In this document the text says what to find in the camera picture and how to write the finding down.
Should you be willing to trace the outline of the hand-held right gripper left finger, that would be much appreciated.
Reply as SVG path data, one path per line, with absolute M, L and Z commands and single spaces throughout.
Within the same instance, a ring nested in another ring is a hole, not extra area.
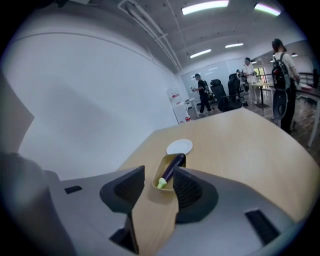
M 109 238 L 118 246 L 138 254 L 139 246 L 136 239 L 132 210 L 145 187 L 145 166 L 141 165 L 132 170 L 116 172 L 119 176 L 104 184 L 99 196 L 102 202 L 116 214 L 122 214 L 125 219 Z

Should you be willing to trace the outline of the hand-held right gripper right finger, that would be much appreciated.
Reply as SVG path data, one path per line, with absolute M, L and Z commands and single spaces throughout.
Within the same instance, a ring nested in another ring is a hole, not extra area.
M 176 224 L 200 222 L 214 210 L 219 193 L 213 177 L 199 170 L 184 167 L 173 169 L 173 190 L 178 201 Z

